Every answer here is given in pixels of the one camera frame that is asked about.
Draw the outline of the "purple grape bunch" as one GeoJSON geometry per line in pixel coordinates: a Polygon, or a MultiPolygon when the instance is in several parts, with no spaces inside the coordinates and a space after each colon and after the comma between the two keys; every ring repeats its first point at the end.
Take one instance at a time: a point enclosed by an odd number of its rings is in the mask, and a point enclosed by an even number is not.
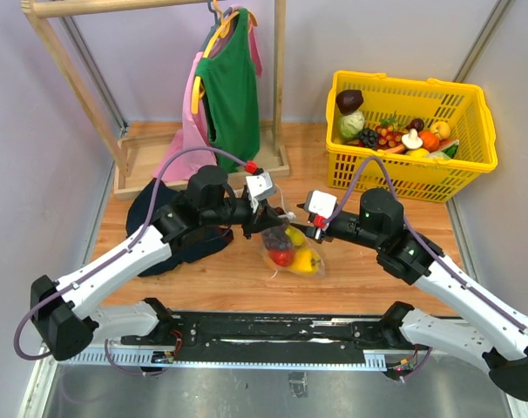
{"type": "Polygon", "coordinates": [[[285,228],[275,226],[264,230],[261,233],[264,247],[269,250],[286,250],[292,249],[293,245],[289,237],[285,234],[285,228]]]}

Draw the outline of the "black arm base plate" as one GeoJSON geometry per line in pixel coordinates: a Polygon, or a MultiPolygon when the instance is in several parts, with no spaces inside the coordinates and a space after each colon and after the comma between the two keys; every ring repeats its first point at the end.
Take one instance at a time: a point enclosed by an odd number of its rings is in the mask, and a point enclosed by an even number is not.
{"type": "Polygon", "coordinates": [[[394,327],[370,315],[204,313],[176,311],[147,336],[123,345],[171,346],[182,339],[180,361],[250,364],[350,364],[366,350],[413,351],[394,327]]]}

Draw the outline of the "clear dotted zip top bag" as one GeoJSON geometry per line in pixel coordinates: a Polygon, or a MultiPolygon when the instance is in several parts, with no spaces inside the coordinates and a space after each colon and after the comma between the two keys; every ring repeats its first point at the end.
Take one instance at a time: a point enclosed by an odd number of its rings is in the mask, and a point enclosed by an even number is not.
{"type": "Polygon", "coordinates": [[[278,185],[268,203],[282,219],[279,226],[260,232],[261,253],[267,265],[274,270],[274,276],[285,271],[301,277],[323,277],[326,272],[324,259],[317,251],[317,245],[295,227],[297,217],[278,185]]]}

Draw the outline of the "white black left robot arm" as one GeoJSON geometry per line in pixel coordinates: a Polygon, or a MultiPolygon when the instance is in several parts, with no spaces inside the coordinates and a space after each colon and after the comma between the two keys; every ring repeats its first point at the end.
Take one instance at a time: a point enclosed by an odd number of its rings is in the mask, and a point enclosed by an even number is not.
{"type": "Polygon", "coordinates": [[[218,166],[201,167],[181,192],[154,182],[142,221],[127,239],[91,264],[57,280],[43,275],[30,287],[28,320],[57,361],[80,354],[94,341],[135,335],[152,344],[172,333],[166,308],[155,299],[101,309],[101,302],[128,281],[196,247],[207,232],[240,226],[249,238],[282,223],[267,202],[275,192],[268,172],[247,164],[242,194],[235,196],[218,166]]]}

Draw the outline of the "yellow bell pepper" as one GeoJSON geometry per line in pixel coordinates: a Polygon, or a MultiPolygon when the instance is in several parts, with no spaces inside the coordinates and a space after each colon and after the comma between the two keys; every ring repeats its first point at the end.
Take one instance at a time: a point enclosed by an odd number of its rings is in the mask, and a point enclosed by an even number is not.
{"type": "Polygon", "coordinates": [[[293,226],[288,226],[285,230],[285,234],[291,240],[293,247],[304,246],[307,242],[307,237],[293,226]]]}
{"type": "Polygon", "coordinates": [[[298,274],[315,275],[322,269],[322,258],[311,247],[301,248],[294,252],[293,262],[289,269],[298,274]]]}

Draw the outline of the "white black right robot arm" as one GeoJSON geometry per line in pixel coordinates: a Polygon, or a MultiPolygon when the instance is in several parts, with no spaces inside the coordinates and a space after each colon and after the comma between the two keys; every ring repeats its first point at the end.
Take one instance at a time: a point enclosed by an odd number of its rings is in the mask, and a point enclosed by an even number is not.
{"type": "Polygon", "coordinates": [[[461,324],[438,320],[397,302],[379,328],[386,346],[399,348],[408,341],[445,352],[486,373],[509,396],[528,401],[528,316],[482,287],[413,230],[403,205],[390,192],[366,191],[359,213],[351,213],[342,210],[336,196],[312,191],[303,208],[309,237],[375,250],[386,273],[434,296],[463,319],[461,324]]]}

